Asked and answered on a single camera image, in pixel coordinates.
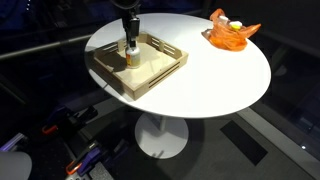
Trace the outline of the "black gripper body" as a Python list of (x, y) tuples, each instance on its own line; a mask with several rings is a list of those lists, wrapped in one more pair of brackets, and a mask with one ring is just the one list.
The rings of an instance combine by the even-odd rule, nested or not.
[(124, 16), (122, 22), (128, 38), (134, 38), (139, 35), (140, 19), (135, 14)]

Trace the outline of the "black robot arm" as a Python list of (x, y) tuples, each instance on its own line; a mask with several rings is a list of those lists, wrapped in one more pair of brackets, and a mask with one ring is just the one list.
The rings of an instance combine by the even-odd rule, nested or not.
[(120, 9), (128, 46), (136, 48), (136, 38), (140, 29), (140, 19), (137, 17), (140, 0), (111, 0), (111, 2)]

